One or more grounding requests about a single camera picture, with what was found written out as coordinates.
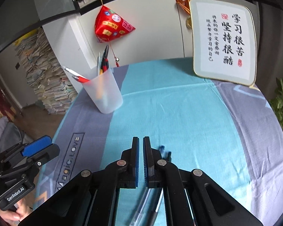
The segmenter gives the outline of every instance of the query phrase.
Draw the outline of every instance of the small bell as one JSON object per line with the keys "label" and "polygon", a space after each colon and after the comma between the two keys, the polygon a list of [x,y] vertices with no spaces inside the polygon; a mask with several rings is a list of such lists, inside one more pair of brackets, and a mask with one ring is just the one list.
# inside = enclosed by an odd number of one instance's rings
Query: small bell
{"label": "small bell", "polygon": [[118,62],[119,62],[119,58],[115,58],[115,64],[116,64],[116,67],[119,67]]}

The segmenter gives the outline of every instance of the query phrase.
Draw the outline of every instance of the red hanging ornament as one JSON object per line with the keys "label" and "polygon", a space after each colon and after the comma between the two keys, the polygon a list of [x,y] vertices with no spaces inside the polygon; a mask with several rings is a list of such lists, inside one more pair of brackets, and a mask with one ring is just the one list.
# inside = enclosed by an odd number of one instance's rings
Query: red hanging ornament
{"label": "red hanging ornament", "polygon": [[135,28],[106,6],[95,19],[94,32],[99,42],[108,42],[130,33]]}

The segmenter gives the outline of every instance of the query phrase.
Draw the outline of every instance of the cabinet door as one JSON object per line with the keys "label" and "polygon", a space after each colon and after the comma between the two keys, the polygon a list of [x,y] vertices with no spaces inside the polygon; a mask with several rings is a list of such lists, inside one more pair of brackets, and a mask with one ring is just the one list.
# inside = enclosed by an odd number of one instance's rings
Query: cabinet door
{"label": "cabinet door", "polygon": [[73,0],[5,0],[0,7],[0,51],[32,29],[78,10]]}
{"label": "cabinet door", "polygon": [[[259,33],[260,33],[260,20],[259,20],[259,13],[257,10],[257,6],[245,0],[218,0],[218,1],[239,4],[239,5],[247,7],[251,11],[253,15],[256,37],[257,37],[257,44],[258,44],[259,43]],[[183,11],[183,9],[180,6],[178,6],[178,10],[179,10],[179,17],[180,17],[180,23],[181,23],[181,28],[182,28],[184,56],[192,57],[193,56],[193,35],[192,35],[192,30],[186,27],[186,19],[188,15],[186,12]]]}
{"label": "cabinet door", "polygon": [[[115,0],[105,4],[133,25],[136,30],[111,41],[120,65],[150,60],[183,57],[183,40],[175,0]],[[100,7],[79,17],[82,32],[95,58],[106,46],[98,43],[94,34],[94,22]],[[115,67],[112,50],[109,62]]]}

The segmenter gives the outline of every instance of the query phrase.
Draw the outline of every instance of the translucent plastic cup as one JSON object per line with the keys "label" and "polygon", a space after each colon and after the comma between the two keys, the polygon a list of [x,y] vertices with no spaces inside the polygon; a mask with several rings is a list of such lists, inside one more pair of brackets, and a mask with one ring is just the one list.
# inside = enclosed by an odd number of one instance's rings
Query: translucent plastic cup
{"label": "translucent plastic cup", "polygon": [[103,114],[109,114],[121,107],[122,95],[110,68],[82,85]]}

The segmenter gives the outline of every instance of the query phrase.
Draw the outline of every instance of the stack of books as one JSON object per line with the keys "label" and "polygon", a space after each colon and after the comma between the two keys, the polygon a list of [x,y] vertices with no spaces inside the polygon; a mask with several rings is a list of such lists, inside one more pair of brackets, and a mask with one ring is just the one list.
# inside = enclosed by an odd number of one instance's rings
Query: stack of books
{"label": "stack of books", "polygon": [[50,114],[63,114],[78,93],[61,68],[44,30],[16,46],[20,64],[26,72],[27,83],[34,89]]}

